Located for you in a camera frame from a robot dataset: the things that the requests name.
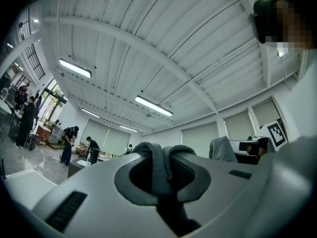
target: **person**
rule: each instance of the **person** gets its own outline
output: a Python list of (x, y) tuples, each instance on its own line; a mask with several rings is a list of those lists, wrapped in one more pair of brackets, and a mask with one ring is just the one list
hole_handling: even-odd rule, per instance
[(30, 86), (30, 83), (27, 83), (27, 85), (22, 85), (17, 90), (16, 96), (14, 97), (14, 101), (16, 102), (16, 105), (14, 107), (15, 110), (18, 110), (21, 104), (23, 104), (26, 101), (25, 97), (27, 97), (26, 92), (28, 91), (29, 86)]
[(33, 118), (35, 113), (35, 98), (33, 96), (29, 99), (29, 104), (26, 106), (24, 111), (20, 111), (20, 115), (22, 115), (21, 124), (19, 128), (18, 137), (16, 138), (15, 147), (17, 149), (23, 148), (26, 137), (29, 134), (30, 130), (33, 128)]
[(123, 155), (128, 155), (128, 154), (130, 154), (131, 152), (132, 152), (132, 145), (129, 144), (128, 147), (124, 148), (124, 150), (123, 150)]
[(66, 128), (65, 132), (65, 148), (60, 158), (61, 163), (65, 163), (65, 166), (69, 167), (70, 157), (71, 157), (71, 147), (75, 138), (77, 137), (77, 132), (79, 128), (77, 126)]
[(42, 97), (40, 96), (37, 100), (35, 100), (35, 126), (38, 125), (38, 115), (39, 115), (39, 111), (40, 111), (40, 106), (42, 103)]
[(89, 147), (92, 149), (91, 154), (90, 154), (90, 158), (92, 158), (94, 161), (93, 163), (97, 162), (98, 159), (98, 155), (99, 155), (99, 151), (97, 149), (100, 150), (98, 144), (96, 141), (92, 140), (91, 137), (87, 137), (86, 140), (90, 143)]

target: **gray cloth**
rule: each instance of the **gray cloth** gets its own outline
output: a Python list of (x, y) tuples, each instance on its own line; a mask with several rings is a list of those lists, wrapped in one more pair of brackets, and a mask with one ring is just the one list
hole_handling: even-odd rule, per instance
[(227, 136), (210, 142), (209, 158), (228, 162), (238, 162)]
[(159, 144), (142, 142), (138, 144), (131, 153), (152, 154), (152, 194), (155, 196), (170, 195), (173, 192), (169, 184), (172, 179), (169, 156), (172, 153), (194, 154), (194, 150), (184, 145), (167, 146), (163, 149)]

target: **woman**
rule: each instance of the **woman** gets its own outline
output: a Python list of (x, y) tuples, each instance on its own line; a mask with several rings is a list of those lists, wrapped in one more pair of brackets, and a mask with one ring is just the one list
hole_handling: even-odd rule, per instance
[(40, 111), (40, 106), (41, 106), (41, 103), (42, 103), (42, 97), (40, 96), (37, 100), (35, 100), (35, 126), (38, 125), (38, 114), (39, 114), (39, 111)]
[(28, 136), (30, 130), (33, 128), (33, 119), (35, 113), (35, 98), (33, 96), (29, 99), (29, 104), (26, 106), (24, 111), (20, 111), (20, 115), (22, 115), (21, 124), (19, 128), (18, 137), (16, 138), (15, 148), (19, 149), (23, 148), (26, 137)]

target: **shiny floor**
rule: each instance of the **shiny floor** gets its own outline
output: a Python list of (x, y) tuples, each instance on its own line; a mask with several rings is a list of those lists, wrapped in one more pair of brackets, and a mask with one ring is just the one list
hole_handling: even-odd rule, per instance
[[(37, 146), (33, 151), (26, 148), (16, 149), (14, 143), (8, 137), (4, 138), (4, 142), (0, 140), (0, 146), (0, 159), (4, 159), (6, 175), (22, 170), (35, 169), (57, 185), (67, 179), (68, 167), (59, 162), (62, 150), (53, 150), (44, 145)], [(72, 154), (72, 160), (77, 158), (77, 155)]]

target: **ceiling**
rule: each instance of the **ceiling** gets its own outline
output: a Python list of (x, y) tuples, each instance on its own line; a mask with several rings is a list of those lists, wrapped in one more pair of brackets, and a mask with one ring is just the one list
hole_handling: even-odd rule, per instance
[[(254, 2), (41, 0), (41, 27), (49, 30), (42, 42), (72, 103), (151, 133), (218, 113), (298, 70), (297, 54), (280, 59), (276, 49), (259, 46), (246, 1)], [(92, 78), (61, 68), (60, 58)], [(174, 115), (138, 105), (137, 95)]]

